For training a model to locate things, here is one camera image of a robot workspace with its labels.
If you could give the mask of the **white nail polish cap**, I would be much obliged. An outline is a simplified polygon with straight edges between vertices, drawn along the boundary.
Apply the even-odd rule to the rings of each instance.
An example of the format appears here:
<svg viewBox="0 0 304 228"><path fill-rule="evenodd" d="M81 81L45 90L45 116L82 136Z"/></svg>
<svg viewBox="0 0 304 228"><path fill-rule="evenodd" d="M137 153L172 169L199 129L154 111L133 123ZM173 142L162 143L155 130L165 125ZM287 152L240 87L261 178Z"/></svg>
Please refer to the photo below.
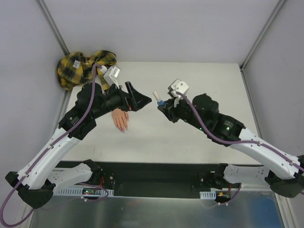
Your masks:
<svg viewBox="0 0 304 228"><path fill-rule="evenodd" d="M153 95L154 95L154 97L155 97L155 99L156 99L157 102L160 102L162 100L157 91L154 91Z"/></svg>

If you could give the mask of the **blue nail polish bottle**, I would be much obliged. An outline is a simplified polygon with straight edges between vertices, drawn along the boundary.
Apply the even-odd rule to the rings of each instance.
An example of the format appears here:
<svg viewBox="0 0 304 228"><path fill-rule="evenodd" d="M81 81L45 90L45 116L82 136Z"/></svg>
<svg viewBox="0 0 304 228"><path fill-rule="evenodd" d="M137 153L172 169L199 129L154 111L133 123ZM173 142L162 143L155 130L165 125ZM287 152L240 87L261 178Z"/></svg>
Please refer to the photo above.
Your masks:
<svg viewBox="0 0 304 228"><path fill-rule="evenodd" d="M163 100L157 102L158 106L165 106L165 102Z"/></svg>

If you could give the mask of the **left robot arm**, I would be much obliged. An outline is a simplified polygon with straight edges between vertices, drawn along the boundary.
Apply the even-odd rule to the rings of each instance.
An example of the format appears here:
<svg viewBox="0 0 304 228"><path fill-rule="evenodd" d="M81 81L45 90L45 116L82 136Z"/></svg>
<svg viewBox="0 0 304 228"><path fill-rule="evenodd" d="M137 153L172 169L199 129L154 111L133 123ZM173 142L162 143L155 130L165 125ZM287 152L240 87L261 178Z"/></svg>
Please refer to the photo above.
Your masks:
<svg viewBox="0 0 304 228"><path fill-rule="evenodd" d="M103 94L97 83L85 84L77 94L75 106L59 122L58 128L45 147L22 170L10 171L5 179L19 197L33 209L44 206L54 193L74 184L88 182L98 184L100 167L92 160L55 174L52 170L62 158L96 127L96 119L119 108L125 112L137 112L152 99L125 83L127 92L112 85Z"/></svg>

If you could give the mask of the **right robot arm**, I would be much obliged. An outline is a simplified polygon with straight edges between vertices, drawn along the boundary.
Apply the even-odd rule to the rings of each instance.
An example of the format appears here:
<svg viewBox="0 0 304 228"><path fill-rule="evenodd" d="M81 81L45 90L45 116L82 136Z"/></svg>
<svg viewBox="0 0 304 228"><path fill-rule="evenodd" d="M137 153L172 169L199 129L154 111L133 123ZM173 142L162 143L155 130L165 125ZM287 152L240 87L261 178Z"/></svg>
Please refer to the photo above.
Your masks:
<svg viewBox="0 0 304 228"><path fill-rule="evenodd" d="M219 164L213 178L217 188L229 184L251 183L268 186L278 195L294 198L304 192L304 158L290 155L267 143L237 119L221 114L218 102L208 95L190 101L177 93L163 101L153 93L161 111L169 121L178 120L204 132L214 143L244 153L260 166Z"/></svg>

